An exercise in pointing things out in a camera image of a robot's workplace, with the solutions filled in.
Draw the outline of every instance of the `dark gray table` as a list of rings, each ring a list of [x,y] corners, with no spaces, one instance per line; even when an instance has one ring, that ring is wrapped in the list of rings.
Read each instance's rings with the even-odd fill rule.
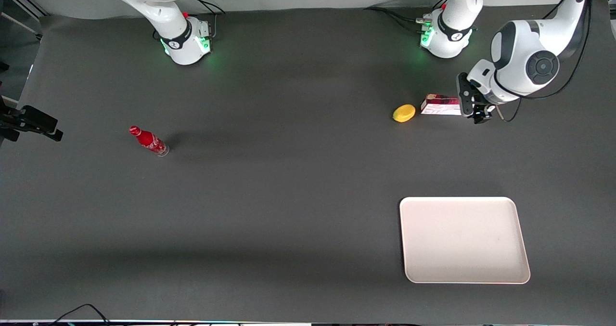
[[[455,60],[376,12],[233,13],[188,67],[143,19],[46,18],[22,104],[64,139],[0,150],[0,316],[616,324],[616,42],[596,4],[570,87],[481,126],[390,117],[455,95],[502,23],[549,7],[485,8]],[[171,153],[138,146],[135,124]],[[409,282],[406,196],[512,198],[530,282]]]

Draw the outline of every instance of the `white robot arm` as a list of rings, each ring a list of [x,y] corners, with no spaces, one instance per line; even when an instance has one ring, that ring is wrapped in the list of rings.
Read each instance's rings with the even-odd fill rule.
[[[179,65],[190,65],[210,52],[209,25],[185,17],[177,0],[122,0],[145,16],[161,37],[165,52]]]
[[[424,34],[420,45],[439,58],[453,58],[468,45],[473,32],[471,26],[484,6],[484,0],[448,0],[440,7],[424,14],[416,21]]]
[[[462,113],[475,123],[491,117],[495,104],[505,104],[543,89],[558,74],[561,59],[581,40],[582,16],[590,0],[563,0],[553,19],[509,21],[491,43],[492,61],[480,60],[458,75]]]

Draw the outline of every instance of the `black clamp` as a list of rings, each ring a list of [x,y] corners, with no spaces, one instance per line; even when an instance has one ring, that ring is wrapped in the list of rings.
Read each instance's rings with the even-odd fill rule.
[[[184,30],[184,32],[174,38],[174,39],[166,39],[161,37],[160,39],[163,41],[163,43],[165,43],[166,45],[168,45],[171,49],[180,49],[182,48],[182,46],[184,45],[184,42],[187,41],[189,38],[191,38],[191,34],[192,34],[192,24],[190,21],[186,21],[186,30]]]
[[[447,35],[447,38],[450,41],[460,41],[468,32],[473,28],[472,26],[469,28],[465,28],[464,30],[456,30],[455,28],[451,28],[445,24],[443,21],[443,14],[438,15],[437,19],[438,28]]]
[[[462,72],[458,74],[456,83],[458,84],[458,100],[460,101],[460,110],[462,115],[468,118],[473,118],[475,124],[482,124],[492,118],[492,110],[495,108],[486,100],[484,95],[477,89],[476,82],[467,80],[468,74]]]
[[[35,132],[59,142],[64,133],[55,128],[58,120],[32,106],[14,109],[0,98],[0,137],[16,142],[19,131]]]

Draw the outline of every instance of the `rectangular tray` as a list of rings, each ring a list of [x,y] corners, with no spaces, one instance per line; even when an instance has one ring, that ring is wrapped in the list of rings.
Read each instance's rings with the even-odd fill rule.
[[[515,203],[506,197],[407,197],[400,223],[405,273],[414,283],[530,279]]]

